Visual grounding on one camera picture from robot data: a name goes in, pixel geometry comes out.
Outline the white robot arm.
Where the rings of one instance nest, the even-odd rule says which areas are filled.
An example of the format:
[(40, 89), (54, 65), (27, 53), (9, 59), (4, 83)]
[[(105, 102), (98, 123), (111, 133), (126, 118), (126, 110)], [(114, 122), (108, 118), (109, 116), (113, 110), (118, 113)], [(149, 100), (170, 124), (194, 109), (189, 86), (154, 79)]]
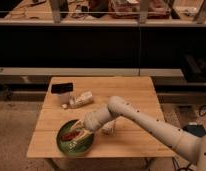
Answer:
[(105, 107), (86, 114), (74, 124), (71, 131), (84, 129), (85, 135), (89, 135), (118, 117), (129, 119), (140, 126), (179, 156), (194, 164), (196, 171), (206, 171), (206, 135), (197, 137), (153, 118), (119, 96), (110, 97)]

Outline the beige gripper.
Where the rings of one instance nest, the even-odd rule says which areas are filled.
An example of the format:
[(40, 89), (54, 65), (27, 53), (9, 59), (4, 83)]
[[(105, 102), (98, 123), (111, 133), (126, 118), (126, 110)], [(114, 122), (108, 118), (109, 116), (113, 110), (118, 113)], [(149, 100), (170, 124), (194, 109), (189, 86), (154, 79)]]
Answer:
[(72, 127), (70, 128), (70, 131), (75, 131), (78, 130), (79, 131), (79, 135), (76, 136), (75, 138), (73, 138), (73, 142), (80, 142), (82, 140), (84, 140), (85, 138), (87, 138), (89, 135), (92, 134), (91, 131), (89, 131), (83, 124), (82, 121), (77, 121), (74, 125), (72, 125)]

